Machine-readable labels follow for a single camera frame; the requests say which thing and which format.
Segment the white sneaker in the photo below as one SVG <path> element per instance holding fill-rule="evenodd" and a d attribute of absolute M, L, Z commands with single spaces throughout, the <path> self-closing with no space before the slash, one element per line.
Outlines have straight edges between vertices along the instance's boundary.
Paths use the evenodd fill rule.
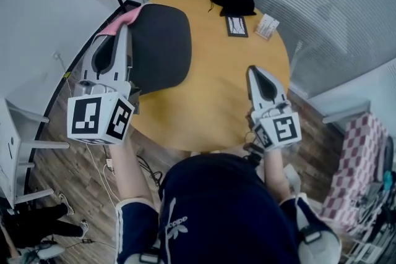
<path fill-rule="evenodd" d="M 64 194 L 61 192 L 59 193 L 59 199 L 61 200 L 61 203 L 64 203 L 67 206 L 67 215 L 74 215 L 75 211 L 73 207 L 70 206 L 69 202 L 67 201 L 67 198 Z"/>
<path fill-rule="evenodd" d="M 82 220 L 80 222 L 80 227 L 82 229 L 82 236 L 80 236 L 79 239 L 83 239 L 89 230 L 89 225 L 88 225 L 87 220 Z"/>

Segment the black chair seat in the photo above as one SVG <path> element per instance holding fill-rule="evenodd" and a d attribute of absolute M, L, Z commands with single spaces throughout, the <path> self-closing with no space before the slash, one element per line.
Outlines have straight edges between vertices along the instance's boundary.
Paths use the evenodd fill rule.
<path fill-rule="evenodd" d="M 129 26 L 132 70 L 129 76 L 141 95 L 179 85 L 191 63 L 191 33 L 187 16 L 160 4 L 142 8 Z"/>

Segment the small box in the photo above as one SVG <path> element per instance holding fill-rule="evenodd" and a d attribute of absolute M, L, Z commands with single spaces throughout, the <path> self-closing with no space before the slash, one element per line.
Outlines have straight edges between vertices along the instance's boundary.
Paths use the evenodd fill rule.
<path fill-rule="evenodd" d="M 94 145 L 121 144 L 133 112 L 119 92 L 69 98 L 67 137 Z"/>
<path fill-rule="evenodd" d="M 291 145 L 301 140 L 298 113 L 262 118 L 253 127 L 253 131 L 265 151 Z"/>
<path fill-rule="evenodd" d="M 256 33 L 269 40 L 276 31 L 279 21 L 265 14 L 256 28 Z"/>

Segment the round wooden table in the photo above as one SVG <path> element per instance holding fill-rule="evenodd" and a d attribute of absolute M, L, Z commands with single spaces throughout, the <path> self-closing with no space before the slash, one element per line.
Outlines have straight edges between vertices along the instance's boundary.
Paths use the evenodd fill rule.
<path fill-rule="evenodd" d="M 141 96 L 140 114 L 131 124 L 163 147 L 214 151 L 242 144 L 251 108 L 246 70 L 260 66 L 287 91 L 289 60 L 278 33 L 269 41 L 254 29 L 262 18 L 245 17 L 248 38 L 230 37 L 220 6 L 210 0 L 151 0 L 182 10 L 191 27 L 192 58 L 186 79 L 177 87 Z"/>

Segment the black cap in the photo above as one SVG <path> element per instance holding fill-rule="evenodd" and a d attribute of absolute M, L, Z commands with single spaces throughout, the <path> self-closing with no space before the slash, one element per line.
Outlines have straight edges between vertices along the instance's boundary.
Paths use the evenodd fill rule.
<path fill-rule="evenodd" d="M 241 17 L 242 15 L 256 15 L 253 0 L 210 0 L 222 6 L 220 16 Z"/>

